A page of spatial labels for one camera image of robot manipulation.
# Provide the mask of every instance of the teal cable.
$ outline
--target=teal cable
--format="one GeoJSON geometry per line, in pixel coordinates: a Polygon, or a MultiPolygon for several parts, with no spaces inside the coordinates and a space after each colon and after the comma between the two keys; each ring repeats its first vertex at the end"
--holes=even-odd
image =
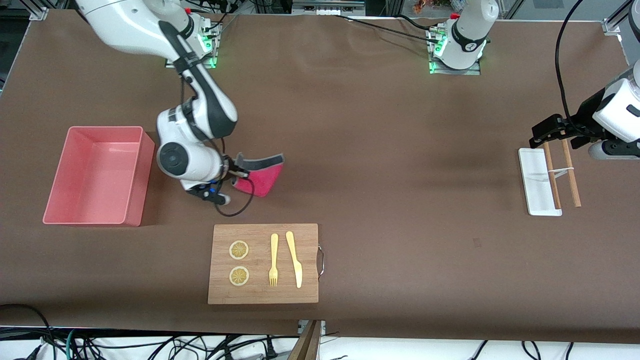
{"type": "Polygon", "coordinates": [[[71,360],[71,338],[74,334],[75,329],[69,331],[69,335],[67,336],[67,346],[65,347],[65,352],[67,354],[67,360],[71,360]]]}

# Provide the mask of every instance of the white floor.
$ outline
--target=white floor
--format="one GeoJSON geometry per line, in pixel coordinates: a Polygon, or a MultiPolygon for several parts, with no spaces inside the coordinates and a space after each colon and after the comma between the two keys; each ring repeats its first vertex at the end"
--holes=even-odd
{"type": "MultiPolygon", "coordinates": [[[[192,337],[182,338],[188,341],[192,337]]],[[[223,336],[206,336],[207,346],[212,348],[223,336]]],[[[243,336],[235,342],[249,339],[263,338],[263,336],[243,336]]],[[[124,346],[143,343],[157,343],[166,340],[167,337],[153,338],[106,338],[98,339],[97,345],[124,346]]],[[[273,340],[276,352],[289,351],[295,344],[295,339],[273,340]]],[[[408,340],[408,339],[376,339],[376,338],[333,338],[325,337],[320,346],[320,360],[334,360],[346,356],[345,360],[377,360],[377,359],[402,359],[402,360],[469,360],[480,341],[477,340],[408,340]]],[[[0,341],[0,360],[14,360],[27,357],[38,346],[38,340],[0,341]]],[[[201,347],[200,340],[194,345],[201,347]]],[[[543,360],[564,360],[567,343],[539,342],[540,355],[543,360]]],[[[140,347],[130,349],[102,349],[102,355],[107,360],[144,360],[156,349],[157,346],[140,347]]],[[[171,346],[165,347],[156,357],[156,360],[169,358],[171,346]]],[[[529,351],[534,355],[532,346],[529,351]]],[[[264,347],[260,343],[249,345],[233,352],[235,360],[247,359],[264,353],[264,347]]],[[[44,346],[40,350],[37,360],[52,359],[51,346],[44,346]]],[[[204,359],[204,353],[199,352],[199,359],[204,359]]],[[[65,355],[58,351],[58,359],[64,360],[65,355]]],[[[524,353],[519,341],[489,341],[479,356],[479,360],[509,359],[530,360],[524,353]]],[[[571,351],[570,359],[573,360],[638,360],[640,359],[640,345],[619,345],[599,343],[576,343],[571,351]]],[[[175,360],[196,360],[196,354],[189,351],[179,352],[175,360]]]]}

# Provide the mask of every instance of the wooden leg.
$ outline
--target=wooden leg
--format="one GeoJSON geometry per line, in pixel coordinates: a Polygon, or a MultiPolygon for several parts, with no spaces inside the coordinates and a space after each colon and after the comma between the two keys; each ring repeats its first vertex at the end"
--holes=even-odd
{"type": "Polygon", "coordinates": [[[545,159],[547,161],[547,174],[549,175],[549,182],[551,183],[551,194],[554,197],[554,205],[556,209],[561,209],[560,206],[560,194],[558,193],[558,184],[556,182],[556,175],[549,170],[554,169],[553,161],[551,161],[551,151],[549,150],[549,143],[542,143],[542,147],[545,150],[545,159]]]}
{"type": "Polygon", "coordinates": [[[296,341],[287,360],[316,360],[322,334],[321,321],[312,320],[296,341]]]}
{"type": "MultiPolygon", "coordinates": [[[[562,148],[564,150],[564,159],[566,160],[566,167],[573,167],[573,161],[571,160],[571,153],[569,152],[569,142],[567,139],[562,139],[562,148]]],[[[582,206],[580,202],[580,194],[578,193],[578,184],[575,182],[575,172],[572,168],[569,169],[569,187],[571,187],[571,197],[573,198],[573,205],[576,208],[582,206]]]]}

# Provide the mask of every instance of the yellow knife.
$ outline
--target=yellow knife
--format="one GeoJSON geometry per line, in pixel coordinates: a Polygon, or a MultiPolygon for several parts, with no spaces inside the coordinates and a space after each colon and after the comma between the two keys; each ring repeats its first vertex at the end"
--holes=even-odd
{"type": "Polygon", "coordinates": [[[293,233],[287,231],[285,235],[287,236],[287,244],[289,244],[289,251],[291,251],[291,258],[293,259],[293,270],[296,271],[296,287],[300,288],[302,286],[302,264],[296,257],[296,243],[293,240],[293,233]]]}

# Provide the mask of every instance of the wooden handle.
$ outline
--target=wooden handle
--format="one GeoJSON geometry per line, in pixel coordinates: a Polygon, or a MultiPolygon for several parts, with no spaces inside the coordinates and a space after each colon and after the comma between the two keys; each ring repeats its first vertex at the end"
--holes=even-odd
{"type": "Polygon", "coordinates": [[[278,257],[278,234],[271,234],[271,266],[276,267],[278,257]]]}
{"type": "Polygon", "coordinates": [[[558,193],[558,184],[556,183],[556,175],[549,170],[554,169],[554,164],[551,161],[551,151],[549,150],[549,144],[547,142],[542,143],[542,148],[545,150],[545,159],[547,161],[547,174],[549,175],[549,182],[551,183],[551,194],[554,197],[554,205],[556,209],[561,209],[560,206],[560,194],[558,193]]]}
{"type": "Polygon", "coordinates": [[[297,262],[298,258],[296,257],[296,243],[293,240],[293,233],[287,231],[285,234],[287,236],[287,244],[289,244],[289,251],[291,251],[291,258],[293,258],[293,262],[297,262]]]}
{"type": "MultiPolygon", "coordinates": [[[[571,160],[571,153],[569,152],[569,142],[566,139],[562,139],[562,148],[564,150],[564,159],[566,160],[566,167],[573,167],[573,161],[571,160]]],[[[573,198],[573,205],[576,208],[582,206],[580,202],[580,194],[578,193],[578,184],[575,182],[575,172],[572,168],[569,169],[569,187],[571,188],[571,197],[573,198]]]]}

